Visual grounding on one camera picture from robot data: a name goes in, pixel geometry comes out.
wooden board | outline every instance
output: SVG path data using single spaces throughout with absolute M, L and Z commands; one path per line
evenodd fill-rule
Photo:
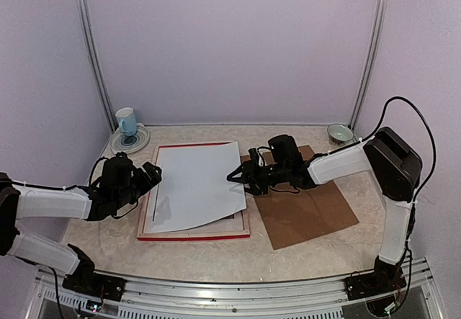
M 222 145 L 229 143 L 228 141 L 223 142 L 212 142 L 212 143 L 183 143 L 173 145 L 160 145 L 154 152 L 153 163 L 157 163 L 158 150 L 160 148 L 177 148 L 186 146 L 201 146 L 201 145 Z M 212 240 L 223 240 L 233 238 L 249 238 L 250 237 L 250 226 L 249 226 L 249 214 L 248 210 L 237 212 L 233 215 L 233 219 L 230 220 L 228 217 L 222 220 L 212 222 L 200 227 L 173 231 L 168 233 L 146 233 L 146 219 L 148 219 L 148 205 L 151 201 L 151 195 L 154 191 L 150 191 L 143 201 L 140 219 L 138 223 L 137 238 L 140 241 L 212 241 Z

marble tabletop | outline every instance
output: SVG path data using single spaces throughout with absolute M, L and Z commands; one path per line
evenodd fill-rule
M 298 145 L 315 152 L 334 147 L 324 127 L 305 126 L 174 126 L 149 127 L 150 143 L 129 155 L 136 166 L 153 161 L 156 146 L 237 140 L 241 155 L 266 145 L 279 134 L 292 135 Z M 113 156 L 110 148 L 105 156 Z M 100 174 L 101 166 L 95 171 Z M 81 248 L 99 270 L 157 279 L 196 282 L 275 282 L 327 277 L 370 269 L 382 240 L 385 211 L 369 174 L 355 174 L 335 181 L 359 224 L 304 243 L 274 251 L 254 198 L 247 194 L 251 237 L 209 242 L 138 241 L 140 209 L 121 220 L 101 222 L 71 220 L 62 242 Z M 130 205 L 119 215 L 130 209 Z

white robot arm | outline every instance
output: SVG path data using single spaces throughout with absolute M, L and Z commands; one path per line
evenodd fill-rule
M 102 175 L 89 187 L 69 189 L 21 184 L 0 173 L 0 255 L 9 254 L 66 274 L 63 286 L 76 292 L 118 300 L 125 281 L 94 273 L 94 263 L 79 248 L 61 245 L 27 231 L 27 217 L 103 220 L 126 204 L 135 204 L 161 181 L 161 169 L 149 162 L 136 168 L 124 153 L 104 163 Z
M 359 141 L 330 153 L 303 160 L 295 140 L 279 135 L 269 140 L 274 164 L 264 165 L 257 149 L 250 160 L 228 175 L 228 180 L 246 185 L 253 195 L 267 194 L 277 184 L 288 182 L 295 189 L 311 189 L 334 179 L 368 171 L 386 211 L 384 236 L 373 274 L 346 280 L 350 300 L 404 288 L 400 265 L 406 241 L 414 225 L 413 195 L 419 185 L 422 161 L 393 130 L 384 127 L 369 140 Z

small bowl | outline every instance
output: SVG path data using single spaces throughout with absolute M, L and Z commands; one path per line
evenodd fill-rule
M 328 133 L 330 141 L 337 145 L 345 144 L 354 137 L 354 133 L 348 127 L 339 123 L 329 125 L 326 132 Z

lavender wall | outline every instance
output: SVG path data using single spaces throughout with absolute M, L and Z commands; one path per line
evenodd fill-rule
M 49 185 L 84 183 L 109 131 L 75 0 L 0 0 L 0 171 Z M 31 220 L 58 240 L 65 220 Z M 3 318 L 20 318 L 35 276 L 0 257 Z
M 377 0 L 88 0 L 115 108 L 147 123 L 347 122 Z
M 389 0 L 370 91 L 358 131 L 369 133 L 392 95 L 414 101 L 426 116 L 439 151 L 434 178 L 418 204 L 411 245 L 427 256 L 449 317 L 461 311 L 461 0 Z M 419 119 L 396 103 L 385 120 L 431 165 Z

